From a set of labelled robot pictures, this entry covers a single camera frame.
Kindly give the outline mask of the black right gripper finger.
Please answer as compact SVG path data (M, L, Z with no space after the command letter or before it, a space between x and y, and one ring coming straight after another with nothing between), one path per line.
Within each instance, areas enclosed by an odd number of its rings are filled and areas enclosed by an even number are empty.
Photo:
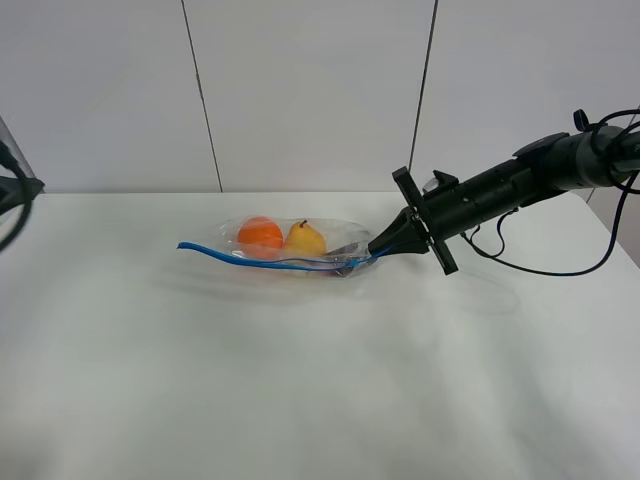
M383 236L372 241L373 256L391 256L400 254L425 254L429 252L429 237L419 236Z
M420 216L411 208L403 208L391 224L378 236L419 236L425 238L425 227ZM372 249L372 241L368 244L368 248Z

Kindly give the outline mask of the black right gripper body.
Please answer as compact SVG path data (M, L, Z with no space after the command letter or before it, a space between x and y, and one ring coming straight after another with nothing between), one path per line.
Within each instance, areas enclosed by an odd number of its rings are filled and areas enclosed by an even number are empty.
M444 172L435 177L444 183L435 190L419 192L408 169L393 173L407 208L417 213L429 237L430 248L446 274L458 266L446 241L491 220L531 198L531 170L528 167L494 167L460 182Z

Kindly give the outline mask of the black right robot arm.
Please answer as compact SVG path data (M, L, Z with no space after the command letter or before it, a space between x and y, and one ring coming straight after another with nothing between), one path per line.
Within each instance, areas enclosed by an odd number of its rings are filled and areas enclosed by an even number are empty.
M433 252L452 274L458 266L450 238L571 190L614 187L638 170L638 133L604 122L544 137L466 181L434 171L432 189L419 190L402 167L393 179L407 205L368 251L374 257Z

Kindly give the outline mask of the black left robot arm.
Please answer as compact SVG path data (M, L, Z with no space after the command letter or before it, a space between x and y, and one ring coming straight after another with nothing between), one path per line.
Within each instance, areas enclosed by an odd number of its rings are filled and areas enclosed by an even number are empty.
M1 170L8 172L1 176L1 215L19 210L15 223L1 237L1 252L4 252L24 231L45 183L35 176L11 138L1 139Z

